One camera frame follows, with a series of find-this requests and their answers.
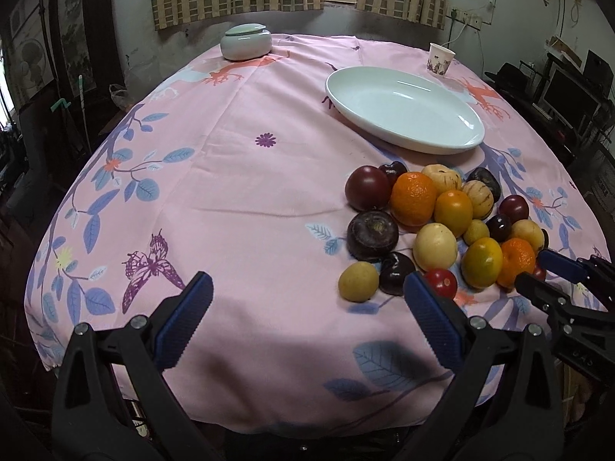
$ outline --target oval plate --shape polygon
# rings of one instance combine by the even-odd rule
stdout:
[[[346,118],[396,146],[459,154],[485,138],[474,109],[443,86],[382,67],[348,67],[327,78],[327,95]]]

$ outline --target floral tablecloth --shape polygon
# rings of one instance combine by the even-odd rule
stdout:
[[[213,277],[213,303],[164,373],[193,419],[298,437],[424,420],[451,373],[403,299],[378,292],[352,304],[337,294],[353,262],[344,234],[355,213],[344,184],[356,167],[487,167],[504,195],[529,200],[553,249],[607,252],[570,177],[521,116],[457,61],[444,79],[426,61],[427,52],[392,43],[278,35],[266,57],[229,63],[216,47],[165,80],[90,159],[36,254],[25,309],[43,363],[62,363],[76,323],[125,325],[203,270]],[[434,157],[361,133],[325,94],[331,72],[360,65],[441,82],[484,121],[484,143]],[[402,232],[397,250],[410,252],[413,238]],[[475,291],[458,263],[452,270],[468,315],[496,328],[545,326],[525,298],[496,286]],[[580,286],[554,281],[576,303],[599,307]],[[479,402],[500,372],[492,369]],[[122,369],[118,379],[133,396]]]

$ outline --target silver bolt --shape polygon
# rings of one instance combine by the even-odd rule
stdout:
[[[130,319],[130,326],[132,326],[135,329],[144,328],[147,323],[148,323],[148,318],[145,317],[144,315],[136,315],[132,319]]]
[[[474,329],[485,329],[487,327],[487,321],[478,315],[470,317],[470,325]]]
[[[542,334],[542,328],[538,324],[528,325],[528,331],[534,336],[540,336]]]
[[[80,322],[75,326],[75,334],[82,335],[87,332],[88,325],[84,322]]]

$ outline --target white paper cup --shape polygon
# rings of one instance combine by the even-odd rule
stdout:
[[[427,69],[438,76],[444,76],[448,71],[448,66],[453,62],[455,52],[435,43],[431,43]]]

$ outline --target purple flower print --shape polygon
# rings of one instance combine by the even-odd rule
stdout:
[[[166,259],[168,244],[162,237],[161,232],[158,235],[152,234],[149,255],[135,251],[129,254],[128,261],[124,262],[124,265],[126,265],[126,277],[130,279],[130,282],[122,300],[122,313],[128,311],[136,294],[152,276],[156,277],[162,274],[174,286],[180,289],[186,287],[173,265]]]
[[[273,147],[276,144],[276,138],[272,133],[263,133],[256,137],[256,145],[260,147]]]

